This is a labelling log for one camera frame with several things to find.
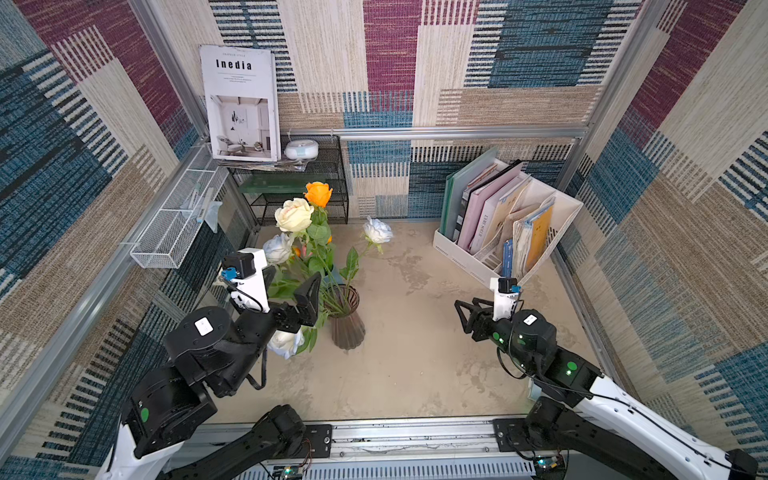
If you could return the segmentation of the green folder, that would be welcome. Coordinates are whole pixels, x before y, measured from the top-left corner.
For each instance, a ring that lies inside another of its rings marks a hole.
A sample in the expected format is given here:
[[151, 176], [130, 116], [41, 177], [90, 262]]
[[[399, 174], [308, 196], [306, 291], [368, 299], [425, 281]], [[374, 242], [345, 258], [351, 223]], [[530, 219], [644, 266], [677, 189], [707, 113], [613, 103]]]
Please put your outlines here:
[[439, 228], [444, 237], [451, 238], [453, 235], [464, 190], [473, 179], [496, 162], [498, 152], [498, 147], [491, 148], [447, 178]]

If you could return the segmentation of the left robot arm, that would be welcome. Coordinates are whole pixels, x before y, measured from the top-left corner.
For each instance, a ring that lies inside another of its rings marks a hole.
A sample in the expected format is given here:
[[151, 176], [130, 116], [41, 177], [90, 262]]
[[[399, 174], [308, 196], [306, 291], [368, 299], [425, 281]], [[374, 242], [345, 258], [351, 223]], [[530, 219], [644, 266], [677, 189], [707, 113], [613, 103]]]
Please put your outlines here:
[[321, 277], [314, 274], [294, 292], [292, 304], [259, 302], [238, 319], [220, 307], [187, 315], [165, 338], [167, 363], [149, 371], [124, 402], [117, 439], [97, 476], [100, 479], [233, 479], [273, 459], [309, 465], [314, 448], [299, 414], [278, 405], [241, 437], [186, 466], [170, 471], [168, 461], [217, 411], [218, 398], [248, 382], [265, 387], [250, 371], [265, 359], [278, 332], [296, 333], [318, 318]]

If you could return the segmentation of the orange rose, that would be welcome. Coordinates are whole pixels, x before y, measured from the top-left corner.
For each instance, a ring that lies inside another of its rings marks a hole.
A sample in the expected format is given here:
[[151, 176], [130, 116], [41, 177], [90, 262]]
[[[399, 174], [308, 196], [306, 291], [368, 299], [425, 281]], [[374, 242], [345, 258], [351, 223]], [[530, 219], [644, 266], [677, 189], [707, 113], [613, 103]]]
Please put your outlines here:
[[333, 189], [323, 182], [312, 182], [306, 185], [304, 194], [306, 200], [320, 208], [326, 208], [333, 194]]

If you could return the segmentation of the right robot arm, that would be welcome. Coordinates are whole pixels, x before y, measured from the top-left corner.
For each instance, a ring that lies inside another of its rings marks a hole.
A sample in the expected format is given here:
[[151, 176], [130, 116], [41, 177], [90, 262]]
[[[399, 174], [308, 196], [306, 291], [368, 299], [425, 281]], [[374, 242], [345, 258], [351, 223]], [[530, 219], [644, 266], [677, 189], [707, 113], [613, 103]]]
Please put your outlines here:
[[759, 479], [757, 460], [724, 451], [678, 428], [624, 391], [599, 367], [557, 343], [557, 329], [534, 309], [494, 315], [489, 300], [458, 300], [464, 332], [490, 341], [541, 397], [524, 423], [523, 450], [575, 450], [632, 479]]

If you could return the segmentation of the Inedia magazine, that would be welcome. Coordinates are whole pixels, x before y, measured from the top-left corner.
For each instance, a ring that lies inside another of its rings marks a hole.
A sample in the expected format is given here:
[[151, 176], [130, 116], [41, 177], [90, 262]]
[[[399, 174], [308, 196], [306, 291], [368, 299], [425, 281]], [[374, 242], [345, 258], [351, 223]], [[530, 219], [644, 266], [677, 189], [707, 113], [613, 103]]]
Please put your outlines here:
[[269, 50], [202, 45], [204, 100], [213, 157], [281, 158], [276, 59]]

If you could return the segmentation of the orange yellow booklet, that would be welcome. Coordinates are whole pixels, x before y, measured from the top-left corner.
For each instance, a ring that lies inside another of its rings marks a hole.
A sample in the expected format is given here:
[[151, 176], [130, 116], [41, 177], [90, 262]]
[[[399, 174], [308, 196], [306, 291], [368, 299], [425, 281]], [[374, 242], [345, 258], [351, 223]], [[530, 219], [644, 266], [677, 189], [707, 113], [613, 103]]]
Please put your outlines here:
[[516, 223], [513, 273], [518, 279], [533, 269], [546, 250], [554, 203], [553, 198], [547, 199]]

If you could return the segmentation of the pink book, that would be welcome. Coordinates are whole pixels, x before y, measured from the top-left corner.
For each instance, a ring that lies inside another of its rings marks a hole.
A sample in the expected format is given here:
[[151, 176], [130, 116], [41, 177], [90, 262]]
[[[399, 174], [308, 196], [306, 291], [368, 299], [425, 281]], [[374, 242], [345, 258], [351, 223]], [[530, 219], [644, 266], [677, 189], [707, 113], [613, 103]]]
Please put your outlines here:
[[517, 177], [522, 169], [523, 162], [519, 160], [505, 166], [502, 166], [500, 161], [495, 161], [468, 184], [462, 194], [453, 234], [459, 247], [465, 251], [471, 250], [473, 238], [483, 218], [486, 201]]

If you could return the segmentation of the white round device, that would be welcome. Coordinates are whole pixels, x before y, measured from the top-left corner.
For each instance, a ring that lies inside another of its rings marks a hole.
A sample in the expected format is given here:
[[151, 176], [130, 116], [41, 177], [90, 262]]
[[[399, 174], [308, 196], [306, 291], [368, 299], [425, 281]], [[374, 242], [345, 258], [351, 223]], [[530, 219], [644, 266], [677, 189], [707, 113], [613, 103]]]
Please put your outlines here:
[[286, 144], [284, 155], [290, 160], [313, 160], [319, 155], [319, 144], [311, 139], [291, 140]]

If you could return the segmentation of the white file organizer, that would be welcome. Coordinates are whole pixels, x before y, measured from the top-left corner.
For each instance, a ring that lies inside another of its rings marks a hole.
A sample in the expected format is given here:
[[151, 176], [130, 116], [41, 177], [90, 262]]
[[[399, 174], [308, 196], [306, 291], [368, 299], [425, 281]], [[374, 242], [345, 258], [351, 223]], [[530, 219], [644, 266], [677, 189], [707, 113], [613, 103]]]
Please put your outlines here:
[[[513, 273], [516, 223], [547, 199], [555, 200], [549, 226], [547, 247], [536, 265], [522, 279]], [[514, 277], [522, 285], [530, 280], [554, 252], [583, 203], [522, 171], [505, 187], [490, 197], [483, 210], [471, 244], [471, 250], [459, 247], [452, 235], [435, 231], [433, 246], [464, 272], [487, 285], [491, 278]]]

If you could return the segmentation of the green glass shelf plate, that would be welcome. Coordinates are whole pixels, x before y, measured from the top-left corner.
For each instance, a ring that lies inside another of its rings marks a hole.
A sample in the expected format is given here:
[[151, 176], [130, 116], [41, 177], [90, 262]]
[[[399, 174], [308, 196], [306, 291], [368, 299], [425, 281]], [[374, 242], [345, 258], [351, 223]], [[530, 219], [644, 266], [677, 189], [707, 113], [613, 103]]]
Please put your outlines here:
[[312, 182], [317, 182], [317, 179], [298, 173], [253, 175], [239, 186], [239, 190], [251, 195], [292, 194], [303, 192], [306, 185]]

